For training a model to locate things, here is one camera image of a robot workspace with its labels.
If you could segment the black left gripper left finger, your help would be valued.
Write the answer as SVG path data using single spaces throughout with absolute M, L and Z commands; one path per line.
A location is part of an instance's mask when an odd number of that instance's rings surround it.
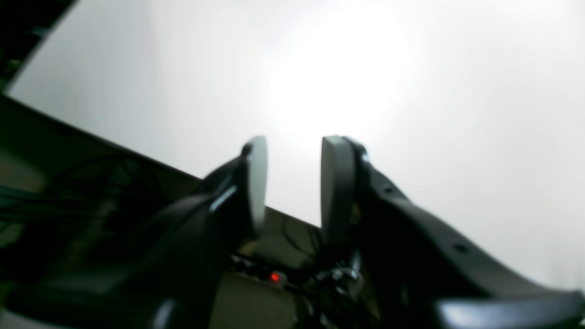
M 207 329 L 232 253 L 265 222 L 267 142 L 207 175 L 197 192 L 146 221 L 117 254 L 129 262 L 14 290 L 7 329 Z

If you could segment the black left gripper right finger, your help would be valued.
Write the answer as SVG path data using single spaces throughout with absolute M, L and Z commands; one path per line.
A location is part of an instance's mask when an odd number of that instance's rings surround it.
M 349 137 L 322 139 L 322 237 L 357 251 L 388 329 L 575 329 L 584 294 L 536 284 L 414 204 Z

